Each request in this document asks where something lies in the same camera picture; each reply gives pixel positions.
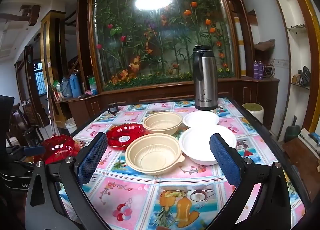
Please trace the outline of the red glass flower plate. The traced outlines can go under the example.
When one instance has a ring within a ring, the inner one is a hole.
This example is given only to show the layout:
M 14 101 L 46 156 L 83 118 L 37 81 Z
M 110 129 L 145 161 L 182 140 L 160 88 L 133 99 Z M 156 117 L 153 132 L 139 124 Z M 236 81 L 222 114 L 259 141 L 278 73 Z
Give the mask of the red glass flower plate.
M 71 136 L 55 135 L 46 139 L 41 144 L 45 152 L 33 156 L 34 163 L 43 161 L 45 164 L 56 163 L 72 156 L 76 157 L 81 145 L 75 142 Z

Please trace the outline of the small white foam plate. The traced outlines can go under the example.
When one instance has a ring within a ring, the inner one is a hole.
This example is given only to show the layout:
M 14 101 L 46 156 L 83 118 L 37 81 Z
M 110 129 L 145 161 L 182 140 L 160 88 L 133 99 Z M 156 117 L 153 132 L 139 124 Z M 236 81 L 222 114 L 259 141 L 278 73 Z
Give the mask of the small white foam plate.
M 217 114 L 211 111 L 194 111 L 183 117 L 183 124 L 189 128 L 219 123 Z

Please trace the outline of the white plastic bucket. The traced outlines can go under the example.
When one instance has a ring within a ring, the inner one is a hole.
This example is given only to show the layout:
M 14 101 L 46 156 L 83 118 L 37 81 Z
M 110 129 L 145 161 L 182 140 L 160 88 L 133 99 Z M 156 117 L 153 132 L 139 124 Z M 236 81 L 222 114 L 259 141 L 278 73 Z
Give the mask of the white plastic bucket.
M 74 121 L 74 118 L 67 119 L 67 121 L 65 121 L 65 127 L 67 128 L 67 130 L 70 134 L 72 134 L 73 132 L 75 132 L 78 129 L 78 127 L 76 126 L 76 123 Z

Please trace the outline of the large white foam bowl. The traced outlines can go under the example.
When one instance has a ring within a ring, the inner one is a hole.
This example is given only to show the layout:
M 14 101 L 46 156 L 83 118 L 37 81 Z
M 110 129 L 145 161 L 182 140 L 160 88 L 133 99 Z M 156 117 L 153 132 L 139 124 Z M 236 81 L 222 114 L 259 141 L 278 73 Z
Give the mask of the large white foam bowl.
M 217 161 L 209 146 L 213 134 L 220 134 L 230 147 L 236 147 L 236 137 L 231 130 L 221 125 L 205 125 L 192 127 L 183 132 L 179 138 L 180 148 L 196 164 L 215 165 Z

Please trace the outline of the blue water jug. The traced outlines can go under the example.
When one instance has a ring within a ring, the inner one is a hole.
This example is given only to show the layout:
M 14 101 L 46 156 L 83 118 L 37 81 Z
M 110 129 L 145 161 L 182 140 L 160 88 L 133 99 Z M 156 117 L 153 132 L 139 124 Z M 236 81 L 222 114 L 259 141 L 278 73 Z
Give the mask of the blue water jug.
M 73 73 L 70 75 L 69 82 L 70 82 L 73 97 L 78 98 L 79 96 L 81 96 L 80 84 L 76 74 Z

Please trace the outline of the small black box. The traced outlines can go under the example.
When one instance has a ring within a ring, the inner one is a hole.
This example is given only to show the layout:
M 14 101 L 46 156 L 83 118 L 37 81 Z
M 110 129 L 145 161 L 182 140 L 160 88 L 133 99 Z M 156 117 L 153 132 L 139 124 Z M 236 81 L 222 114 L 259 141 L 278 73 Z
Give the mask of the small black box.
M 107 107 L 107 111 L 109 114 L 116 114 L 119 112 L 119 106 L 117 103 L 109 103 Z

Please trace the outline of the dark wooden sideboard cabinet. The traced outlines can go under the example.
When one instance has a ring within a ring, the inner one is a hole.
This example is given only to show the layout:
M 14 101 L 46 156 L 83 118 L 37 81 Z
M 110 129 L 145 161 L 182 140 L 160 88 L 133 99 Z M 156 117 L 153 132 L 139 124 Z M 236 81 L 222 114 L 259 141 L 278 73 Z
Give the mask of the dark wooden sideboard cabinet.
M 271 129 L 277 102 L 278 79 L 219 78 L 217 85 L 220 98 L 229 97 L 239 105 L 245 103 L 260 104 L 264 108 L 263 125 L 267 129 Z M 194 93 L 193 82 L 188 81 L 105 91 L 84 99 L 67 99 L 57 102 L 56 105 L 61 108 L 64 116 L 73 117 L 76 126 L 80 128 L 104 111 L 109 103 L 129 105 L 184 99 L 193 100 Z

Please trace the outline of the far beige plastic bowl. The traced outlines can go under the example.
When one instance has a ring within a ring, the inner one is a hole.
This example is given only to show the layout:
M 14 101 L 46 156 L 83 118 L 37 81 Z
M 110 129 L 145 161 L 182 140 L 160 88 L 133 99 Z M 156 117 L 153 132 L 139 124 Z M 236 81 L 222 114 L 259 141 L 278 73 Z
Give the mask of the far beige plastic bowl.
M 173 135 L 182 123 L 182 116 L 174 112 L 158 112 L 146 117 L 143 121 L 144 128 L 150 133 Z

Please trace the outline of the purple bottle pair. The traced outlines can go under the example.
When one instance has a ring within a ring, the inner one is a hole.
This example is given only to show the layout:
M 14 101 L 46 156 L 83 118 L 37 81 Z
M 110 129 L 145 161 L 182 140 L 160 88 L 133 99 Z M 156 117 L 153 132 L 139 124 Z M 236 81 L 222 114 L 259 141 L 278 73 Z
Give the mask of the purple bottle pair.
M 254 79 L 262 80 L 263 79 L 264 65 L 261 61 L 254 61 L 253 64 L 253 77 Z

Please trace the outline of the stainless steel thermos jug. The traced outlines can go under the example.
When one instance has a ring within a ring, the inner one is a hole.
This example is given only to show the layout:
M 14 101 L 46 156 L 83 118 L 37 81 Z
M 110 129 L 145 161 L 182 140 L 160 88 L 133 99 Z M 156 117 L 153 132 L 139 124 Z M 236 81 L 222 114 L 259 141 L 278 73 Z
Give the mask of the stainless steel thermos jug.
M 195 85 L 195 108 L 214 110 L 218 106 L 217 65 L 212 48 L 195 45 L 193 48 L 193 78 Z

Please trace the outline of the flower garden glass panel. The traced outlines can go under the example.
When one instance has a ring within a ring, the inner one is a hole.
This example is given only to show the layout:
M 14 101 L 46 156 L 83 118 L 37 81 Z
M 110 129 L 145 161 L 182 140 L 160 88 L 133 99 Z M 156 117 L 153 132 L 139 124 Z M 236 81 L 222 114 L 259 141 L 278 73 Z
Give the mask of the flower garden glass panel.
M 219 78 L 240 76 L 229 0 L 88 0 L 102 91 L 191 81 L 193 49 L 209 46 Z

